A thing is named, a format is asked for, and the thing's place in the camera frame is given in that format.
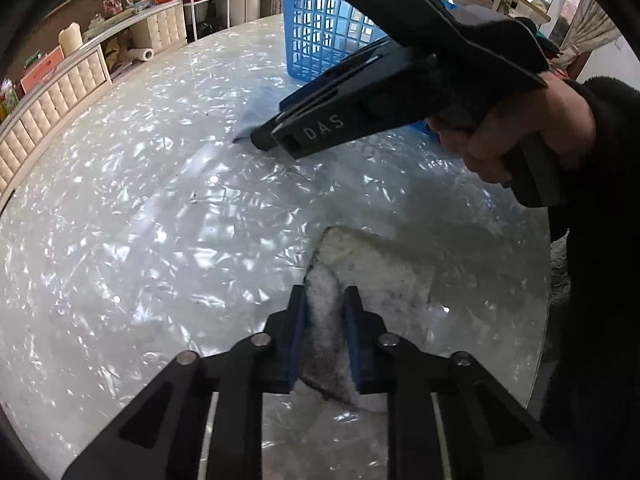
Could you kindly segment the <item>person's right hand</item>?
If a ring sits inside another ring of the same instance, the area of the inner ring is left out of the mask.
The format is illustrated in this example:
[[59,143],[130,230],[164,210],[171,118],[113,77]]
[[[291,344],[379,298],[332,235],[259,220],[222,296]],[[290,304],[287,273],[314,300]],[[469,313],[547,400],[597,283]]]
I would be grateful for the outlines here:
[[446,150],[461,156],[466,168],[488,183],[511,180],[501,156],[534,133],[570,165],[593,146],[596,122],[587,101],[569,84],[550,73],[541,77],[546,88],[499,106],[473,133],[457,130],[440,118],[432,117],[427,123]]

